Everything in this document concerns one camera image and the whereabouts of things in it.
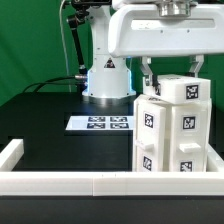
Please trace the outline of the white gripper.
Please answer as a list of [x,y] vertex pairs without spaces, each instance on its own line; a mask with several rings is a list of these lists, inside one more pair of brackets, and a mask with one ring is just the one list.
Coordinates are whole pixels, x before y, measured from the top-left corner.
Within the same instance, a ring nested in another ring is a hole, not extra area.
[[113,14],[108,50],[113,57],[141,58],[143,93],[158,89],[150,57],[191,56],[197,77],[206,54],[224,53],[224,5],[199,4],[189,17],[162,17],[154,4],[129,4]]

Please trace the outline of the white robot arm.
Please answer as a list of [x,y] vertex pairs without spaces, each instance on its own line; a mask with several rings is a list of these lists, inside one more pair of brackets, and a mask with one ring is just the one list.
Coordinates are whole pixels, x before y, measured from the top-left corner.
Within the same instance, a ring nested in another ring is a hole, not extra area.
[[224,52],[224,5],[194,0],[92,0],[93,54],[182,57]]

